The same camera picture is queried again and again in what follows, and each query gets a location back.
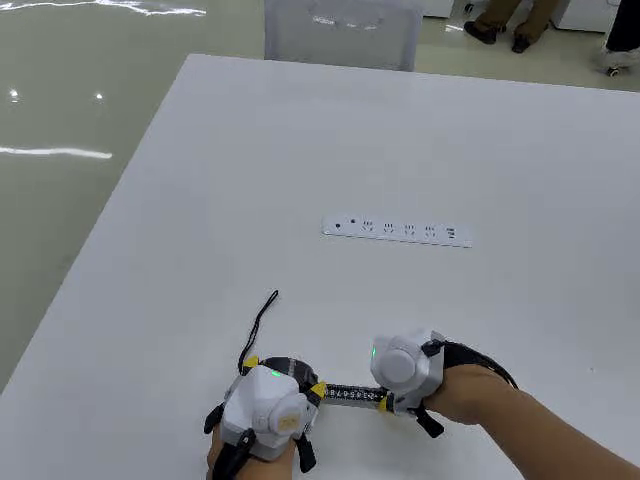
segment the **person's legs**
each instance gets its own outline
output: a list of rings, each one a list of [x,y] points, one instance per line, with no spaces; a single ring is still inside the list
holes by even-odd
[[[480,31],[489,28],[503,28],[522,0],[491,0],[487,9],[476,19],[475,25]]]
[[[628,52],[640,47],[640,2],[621,0],[616,19],[607,39],[607,50]]]
[[[464,24],[465,31],[483,43],[496,43],[498,32],[504,31],[505,25],[518,8],[521,0],[491,0],[487,9],[474,21]]]
[[[514,32],[516,40],[522,37],[529,45],[536,43],[547,29],[558,2],[559,0],[535,0],[527,20],[518,25]]]

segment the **black cord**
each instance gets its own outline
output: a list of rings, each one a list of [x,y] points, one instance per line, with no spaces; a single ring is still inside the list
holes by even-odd
[[[258,329],[260,328],[260,319],[264,312],[271,306],[274,300],[278,298],[278,291],[274,290],[266,303],[262,306],[258,315],[256,315],[256,319],[253,322],[253,327],[251,328],[251,333],[249,333],[249,338],[247,339],[247,344],[242,349],[242,353],[240,353],[240,358],[238,359],[238,373],[242,373],[242,364],[244,363],[244,357],[247,356],[249,350],[253,347],[253,344],[256,343],[256,338],[258,336]]]

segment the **power strip switch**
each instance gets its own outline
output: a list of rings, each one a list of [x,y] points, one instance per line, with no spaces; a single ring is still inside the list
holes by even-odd
[[[442,224],[410,222],[369,215],[327,215],[322,219],[325,235],[372,238],[395,242],[423,243],[448,247],[471,247],[467,228]]]

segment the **hand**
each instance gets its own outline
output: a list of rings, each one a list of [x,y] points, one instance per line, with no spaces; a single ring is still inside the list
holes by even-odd
[[[216,463],[216,458],[220,454],[222,445],[218,438],[218,429],[213,431],[211,438],[211,448],[207,455],[207,464],[209,465],[209,472],[207,473],[207,480],[211,480],[211,470]],[[247,463],[238,473],[236,477],[238,480],[284,480],[291,478],[293,472],[293,453],[295,452],[295,444],[293,440],[289,441],[287,449],[280,457],[273,462],[263,462],[257,458],[249,458]]]
[[[423,399],[431,410],[457,423],[476,425],[483,407],[513,388],[502,377],[478,365],[460,365],[444,371],[444,379],[436,393]]]

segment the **white cabinet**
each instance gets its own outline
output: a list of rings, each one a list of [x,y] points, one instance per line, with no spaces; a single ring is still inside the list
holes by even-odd
[[[619,4],[620,0],[560,0],[551,19],[561,29],[606,32]]]
[[[453,0],[420,0],[425,17],[449,18],[453,8]]]

